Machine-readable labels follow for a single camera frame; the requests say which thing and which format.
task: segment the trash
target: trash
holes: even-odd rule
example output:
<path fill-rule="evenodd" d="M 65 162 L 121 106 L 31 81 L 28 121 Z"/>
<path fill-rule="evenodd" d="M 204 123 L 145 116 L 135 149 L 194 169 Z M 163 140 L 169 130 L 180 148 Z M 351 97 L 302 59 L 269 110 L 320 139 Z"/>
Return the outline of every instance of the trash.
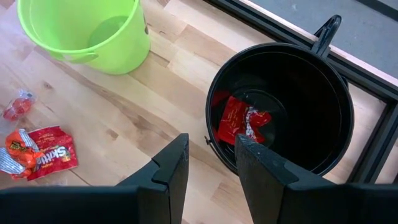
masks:
<path fill-rule="evenodd" d="M 25 129 L 17 129 L 7 136 L 6 152 L 2 153 L 2 156 L 4 158 L 1 158 L 1 162 L 4 163 L 0 166 L 8 167 L 9 169 L 4 172 L 12 174 L 12 178 L 17 179 L 30 175 L 31 168 L 36 166 L 37 159 L 43 156 L 43 153 L 40 152 Z"/>
<path fill-rule="evenodd" d="M 31 174 L 29 169 L 26 169 L 24 166 L 12 159 L 10 154 L 8 154 L 7 149 L 4 147 L 0 147 L 0 170 L 14 175 L 21 175 L 24 172 L 25 176 Z"/>
<path fill-rule="evenodd" d="M 32 131 L 29 136 L 36 142 L 44 156 L 38 159 L 27 180 L 34 180 L 78 165 L 73 138 L 59 126 Z"/>
<path fill-rule="evenodd" d="M 258 143 L 266 139 L 258 128 L 271 121 L 271 115 L 266 111 L 258 111 L 253 106 L 230 96 L 225 106 L 218 128 L 218 137 L 228 144 L 235 145 L 238 134 L 246 134 Z"/>
<path fill-rule="evenodd" d="M 18 121 L 23 118 L 35 103 L 36 97 L 32 92 L 19 90 L 17 98 L 12 100 L 0 117 L 0 134 L 7 136 L 12 133 Z"/>

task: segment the red candy wrapper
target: red candy wrapper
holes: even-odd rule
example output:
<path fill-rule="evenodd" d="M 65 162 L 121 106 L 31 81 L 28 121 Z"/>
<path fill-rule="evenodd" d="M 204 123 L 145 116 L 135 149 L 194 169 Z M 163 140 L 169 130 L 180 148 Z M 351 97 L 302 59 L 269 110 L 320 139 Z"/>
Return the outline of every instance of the red candy wrapper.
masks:
<path fill-rule="evenodd" d="M 230 96 L 225 106 L 218 128 L 218 137 L 228 144 L 235 145 L 235 137 L 245 134 L 258 143 L 266 139 L 258 128 L 271 121 L 271 115 L 266 111 L 258 111 L 253 106 Z"/>
<path fill-rule="evenodd" d="M 38 158 L 37 165 L 27 180 L 34 180 L 78 165 L 73 138 L 59 126 L 32 131 L 29 136 L 36 142 L 44 156 Z"/>

